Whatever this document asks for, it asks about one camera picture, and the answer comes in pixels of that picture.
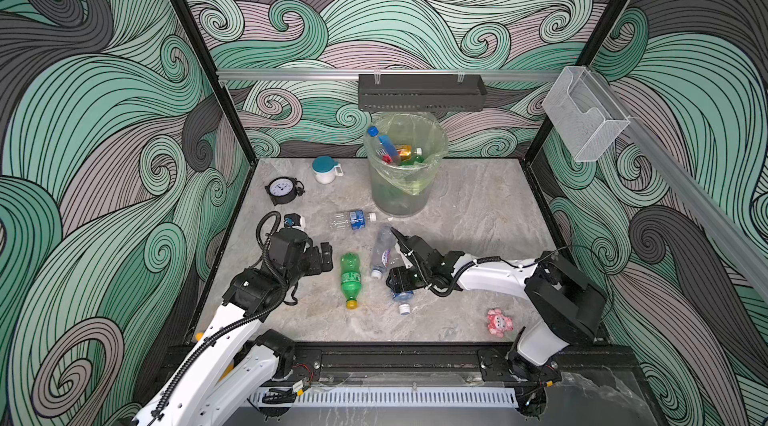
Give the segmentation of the tall clear bottle white cap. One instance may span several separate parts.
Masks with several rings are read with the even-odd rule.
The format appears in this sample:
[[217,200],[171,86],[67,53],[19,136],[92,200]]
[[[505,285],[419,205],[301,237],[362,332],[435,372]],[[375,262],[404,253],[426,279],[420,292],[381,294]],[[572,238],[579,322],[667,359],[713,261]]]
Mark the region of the tall clear bottle white cap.
[[396,239],[389,225],[382,225],[377,233],[371,253],[371,277],[381,279],[387,272],[390,256],[395,248]]

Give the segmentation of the red yellow tea bottle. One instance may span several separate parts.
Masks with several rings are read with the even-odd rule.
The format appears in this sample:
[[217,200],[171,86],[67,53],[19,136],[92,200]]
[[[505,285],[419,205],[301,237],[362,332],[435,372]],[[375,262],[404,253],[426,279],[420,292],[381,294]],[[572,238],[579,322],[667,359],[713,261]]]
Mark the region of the red yellow tea bottle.
[[396,151],[401,161],[409,160],[413,155],[413,149],[409,145],[399,145],[396,147]]

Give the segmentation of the small clear bottle blue label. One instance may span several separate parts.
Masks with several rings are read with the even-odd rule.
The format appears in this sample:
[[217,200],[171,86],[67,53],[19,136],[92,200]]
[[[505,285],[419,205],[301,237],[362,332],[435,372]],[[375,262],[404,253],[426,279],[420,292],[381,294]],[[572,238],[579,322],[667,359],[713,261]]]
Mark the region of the small clear bottle blue label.
[[398,312],[401,316],[407,316],[411,314],[411,301],[414,293],[412,291],[404,291],[401,293],[393,294],[393,301],[398,307]]

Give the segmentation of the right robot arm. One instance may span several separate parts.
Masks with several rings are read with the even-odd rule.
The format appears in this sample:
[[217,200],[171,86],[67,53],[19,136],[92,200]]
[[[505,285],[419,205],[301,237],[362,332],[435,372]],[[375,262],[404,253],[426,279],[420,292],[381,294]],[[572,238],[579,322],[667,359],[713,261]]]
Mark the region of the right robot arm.
[[534,259],[478,257],[463,251],[446,254],[419,236],[395,234],[403,261],[388,273],[395,293],[426,289],[446,298],[459,291],[490,291],[528,300],[539,320],[515,340],[512,357],[542,367],[568,346],[593,344],[606,295],[603,289],[556,250]]

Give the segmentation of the clear bottle blue label white cap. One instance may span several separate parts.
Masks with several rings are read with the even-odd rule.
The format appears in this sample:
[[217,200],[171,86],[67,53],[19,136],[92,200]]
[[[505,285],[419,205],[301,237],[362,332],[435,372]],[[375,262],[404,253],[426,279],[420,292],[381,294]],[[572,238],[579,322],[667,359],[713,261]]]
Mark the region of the clear bottle blue label white cap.
[[360,230],[376,221],[377,214],[375,212],[355,209],[334,213],[331,217],[330,225],[332,229]]

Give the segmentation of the green soda bottle yellow cap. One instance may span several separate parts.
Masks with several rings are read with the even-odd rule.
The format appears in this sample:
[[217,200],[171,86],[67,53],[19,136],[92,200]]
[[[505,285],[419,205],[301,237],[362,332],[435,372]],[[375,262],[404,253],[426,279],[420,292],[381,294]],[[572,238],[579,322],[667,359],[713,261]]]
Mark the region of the green soda bottle yellow cap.
[[358,307],[357,297],[361,291],[360,258],[356,253],[346,253],[341,257],[340,287],[347,309]]

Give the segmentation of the clear bottle blue scenic label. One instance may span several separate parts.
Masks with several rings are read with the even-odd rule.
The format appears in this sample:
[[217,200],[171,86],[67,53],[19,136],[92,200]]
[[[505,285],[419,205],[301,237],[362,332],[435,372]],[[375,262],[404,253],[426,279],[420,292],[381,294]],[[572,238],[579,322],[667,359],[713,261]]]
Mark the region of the clear bottle blue scenic label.
[[376,144],[375,151],[377,156],[386,164],[398,166],[400,164],[400,155],[390,138],[382,134],[376,126],[370,126],[367,129],[367,133]]

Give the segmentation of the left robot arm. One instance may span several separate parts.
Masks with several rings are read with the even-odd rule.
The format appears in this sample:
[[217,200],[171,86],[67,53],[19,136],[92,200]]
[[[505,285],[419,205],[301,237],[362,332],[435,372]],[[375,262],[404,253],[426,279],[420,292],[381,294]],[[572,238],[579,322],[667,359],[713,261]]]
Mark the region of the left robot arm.
[[279,307],[296,304],[300,279],[332,271],[333,249],[283,223],[278,212],[268,216],[270,231],[257,225],[259,261],[232,279],[201,338],[130,424],[223,425],[273,380],[288,382],[283,391],[291,398],[309,386],[315,370],[297,362],[295,342],[263,324]]

